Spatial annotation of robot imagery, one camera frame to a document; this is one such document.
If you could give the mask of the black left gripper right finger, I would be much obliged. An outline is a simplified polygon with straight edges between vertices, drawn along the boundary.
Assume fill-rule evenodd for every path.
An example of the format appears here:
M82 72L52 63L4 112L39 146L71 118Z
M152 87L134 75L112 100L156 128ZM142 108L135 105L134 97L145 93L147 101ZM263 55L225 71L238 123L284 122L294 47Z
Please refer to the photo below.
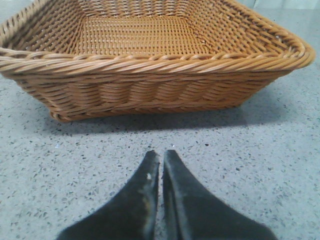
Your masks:
M174 150L163 166L164 215L169 240L275 240L275 234L210 193Z

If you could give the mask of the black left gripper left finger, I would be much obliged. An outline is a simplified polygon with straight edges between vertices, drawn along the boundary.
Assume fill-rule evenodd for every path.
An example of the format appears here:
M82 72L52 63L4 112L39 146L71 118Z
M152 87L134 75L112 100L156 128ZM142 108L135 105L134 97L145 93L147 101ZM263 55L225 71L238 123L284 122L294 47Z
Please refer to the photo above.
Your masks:
M59 240L152 240L159 195L160 161L148 151L123 188L105 205L65 228Z

